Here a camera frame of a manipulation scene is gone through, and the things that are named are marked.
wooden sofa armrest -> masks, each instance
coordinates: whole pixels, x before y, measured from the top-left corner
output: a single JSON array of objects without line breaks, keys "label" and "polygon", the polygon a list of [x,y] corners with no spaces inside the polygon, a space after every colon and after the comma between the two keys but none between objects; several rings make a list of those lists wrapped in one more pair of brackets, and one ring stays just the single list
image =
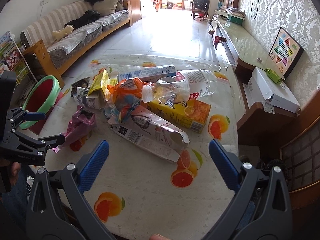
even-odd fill
[{"label": "wooden sofa armrest", "polygon": [[41,64],[45,74],[54,76],[59,81],[60,88],[63,88],[64,81],[60,76],[58,70],[55,68],[51,60],[51,57],[47,51],[47,48],[43,43],[43,40],[39,40],[37,43],[35,43],[31,47],[24,50],[22,54],[26,55],[30,53],[36,54],[38,61]]},{"label": "wooden sofa armrest", "polygon": [[130,0],[124,0],[123,1],[123,7],[124,9],[127,9],[129,11],[129,23],[130,26],[133,25],[133,21],[132,21],[132,11],[131,11],[131,2]]}]

clear plastic bottle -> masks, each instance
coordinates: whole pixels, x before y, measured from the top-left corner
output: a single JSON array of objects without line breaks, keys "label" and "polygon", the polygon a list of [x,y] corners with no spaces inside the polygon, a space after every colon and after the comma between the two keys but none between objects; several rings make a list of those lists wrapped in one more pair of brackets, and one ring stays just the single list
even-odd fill
[{"label": "clear plastic bottle", "polygon": [[211,95],[216,90],[216,76],[209,70],[193,69],[178,71],[175,77],[165,77],[142,89],[142,101],[148,103],[159,99],[166,104],[188,101]]}]

bottle cap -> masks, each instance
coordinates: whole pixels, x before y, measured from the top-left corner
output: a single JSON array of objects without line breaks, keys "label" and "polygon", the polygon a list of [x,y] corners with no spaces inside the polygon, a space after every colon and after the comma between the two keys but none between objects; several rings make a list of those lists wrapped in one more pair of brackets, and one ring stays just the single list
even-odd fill
[{"label": "bottle cap", "polygon": [[142,101],[144,103],[151,102],[153,100],[152,86],[147,85],[142,88]]}]

hand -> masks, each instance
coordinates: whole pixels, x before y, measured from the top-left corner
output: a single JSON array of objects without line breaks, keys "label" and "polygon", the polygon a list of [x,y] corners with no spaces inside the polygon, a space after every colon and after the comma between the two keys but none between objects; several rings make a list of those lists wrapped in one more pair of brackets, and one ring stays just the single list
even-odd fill
[{"label": "hand", "polygon": [[[9,165],[10,165],[10,161],[5,160],[5,159],[0,159],[0,167],[9,166]],[[10,168],[11,174],[9,174],[9,180],[10,180],[11,186],[16,185],[16,183],[18,181],[20,170],[21,170],[20,163],[12,163],[11,168]]]},{"label": "hand", "polygon": [[164,236],[161,236],[159,234],[155,234],[155,235],[152,235],[149,240],[170,240]]}]

patterned wallpaper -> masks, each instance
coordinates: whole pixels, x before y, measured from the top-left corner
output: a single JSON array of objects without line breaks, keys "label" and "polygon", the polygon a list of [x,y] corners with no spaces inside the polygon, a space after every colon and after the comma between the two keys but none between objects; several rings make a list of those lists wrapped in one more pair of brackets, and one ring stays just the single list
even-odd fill
[{"label": "patterned wallpaper", "polygon": [[[282,26],[304,48],[285,81],[301,105],[320,83],[320,16],[311,0],[260,0],[258,15],[251,19],[252,0],[240,0],[246,9],[243,27],[269,52]],[[252,15],[256,13],[254,1]]]}]

